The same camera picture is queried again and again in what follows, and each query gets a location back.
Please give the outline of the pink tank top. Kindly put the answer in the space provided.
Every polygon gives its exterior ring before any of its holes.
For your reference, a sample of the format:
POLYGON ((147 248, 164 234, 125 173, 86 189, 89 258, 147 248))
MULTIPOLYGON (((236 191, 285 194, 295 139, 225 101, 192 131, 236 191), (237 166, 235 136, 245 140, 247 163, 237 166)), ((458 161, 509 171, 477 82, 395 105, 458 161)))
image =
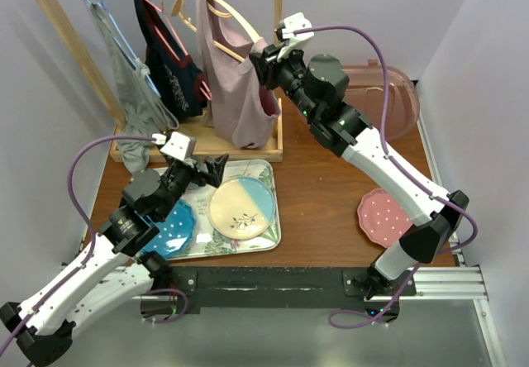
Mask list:
POLYGON ((214 64, 203 72, 212 92, 204 123, 240 149, 266 146, 281 109, 274 93, 261 86, 250 60, 214 64))

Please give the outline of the cream plastic hanger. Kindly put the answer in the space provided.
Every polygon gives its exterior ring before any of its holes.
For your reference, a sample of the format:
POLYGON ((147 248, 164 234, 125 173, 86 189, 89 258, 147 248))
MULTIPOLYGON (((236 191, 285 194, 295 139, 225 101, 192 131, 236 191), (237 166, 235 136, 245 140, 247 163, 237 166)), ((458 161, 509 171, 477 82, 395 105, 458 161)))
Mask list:
POLYGON ((206 67, 243 64, 266 47, 263 37, 226 0, 174 0, 170 15, 195 33, 206 67))

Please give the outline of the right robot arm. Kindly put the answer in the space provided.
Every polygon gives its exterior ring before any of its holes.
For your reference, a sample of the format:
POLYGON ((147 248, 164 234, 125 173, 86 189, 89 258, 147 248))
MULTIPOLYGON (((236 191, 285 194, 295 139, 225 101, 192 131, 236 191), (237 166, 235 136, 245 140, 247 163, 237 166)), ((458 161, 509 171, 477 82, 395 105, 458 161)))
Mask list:
POLYGON ((315 140, 371 177, 410 218, 412 225, 400 239, 352 280, 367 298, 388 294, 402 273, 418 263, 432 262, 442 251, 469 199, 461 191, 449 193, 430 182, 384 143, 367 116, 345 102, 350 79, 338 59, 317 55, 304 62, 301 50, 285 58, 279 51, 269 45, 250 54, 260 84, 283 90, 305 117, 315 140))

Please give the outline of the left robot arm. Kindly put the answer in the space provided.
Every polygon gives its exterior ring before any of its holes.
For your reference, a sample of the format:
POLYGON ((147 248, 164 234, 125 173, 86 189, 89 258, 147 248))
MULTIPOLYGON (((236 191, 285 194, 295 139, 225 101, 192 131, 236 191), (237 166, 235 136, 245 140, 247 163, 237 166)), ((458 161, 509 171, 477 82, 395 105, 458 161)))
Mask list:
POLYGON ((83 324, 126 297, 169 291, 171 270, 156 251, 144 252, 190 184, 219 187, 229 156, 202 161, 170 158, 159 173, 135 173, 119 208, 69 265, 21 303, 5 303, 1 321, 33 366, 48 366, 72 345, 83 324))

